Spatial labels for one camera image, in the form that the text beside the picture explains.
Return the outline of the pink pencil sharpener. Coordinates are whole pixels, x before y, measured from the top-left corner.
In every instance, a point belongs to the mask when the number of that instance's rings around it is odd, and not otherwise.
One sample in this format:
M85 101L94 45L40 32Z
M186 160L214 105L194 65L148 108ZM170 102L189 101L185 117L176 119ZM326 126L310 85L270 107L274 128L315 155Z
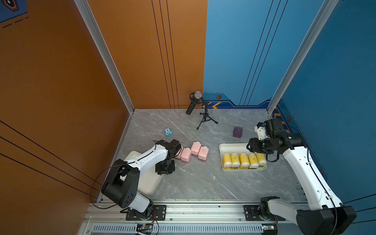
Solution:
M183 162L189 163L190 159L192 156L192 150L190 148L183 148L181 154L180 154L180 159Z
M183 151L183 147L181 146L180 150L177 152L177 154L174 156L175 159L180 159L181 158L181 154L182 154L182 151Z
M206 146L201 146L199 152L198 152L198 159L202 161L206 161L209 153L209 148Z
M192 155L197 156L199 154L201 147L202 144L200 142L194 142L191 147Z

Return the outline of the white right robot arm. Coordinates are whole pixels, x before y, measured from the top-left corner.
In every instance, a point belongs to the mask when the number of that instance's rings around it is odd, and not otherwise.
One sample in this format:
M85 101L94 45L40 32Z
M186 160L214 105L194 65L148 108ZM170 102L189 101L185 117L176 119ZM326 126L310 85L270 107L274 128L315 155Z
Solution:
M356 219L353 207L344 206L321 175L299 133L280 134L263 140L251 138L246 147L250 152L281 154L307 198L306 206L297 206L277 196L263 197L259 203L263 220L280 216L296 224L304 235L340 235Z

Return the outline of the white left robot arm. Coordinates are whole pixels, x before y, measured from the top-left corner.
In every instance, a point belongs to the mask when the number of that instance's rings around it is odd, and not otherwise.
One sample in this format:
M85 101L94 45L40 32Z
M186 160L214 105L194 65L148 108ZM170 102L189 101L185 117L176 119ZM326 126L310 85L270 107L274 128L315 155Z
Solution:
M160 140L132 160L116 160L101 188L102 194L121 208L136 211L142 219L151 218L153 201L138 192L140 177L151 168L155 168L158 175L172 174L174 158L181 149L180 142L175 139L171 142Z

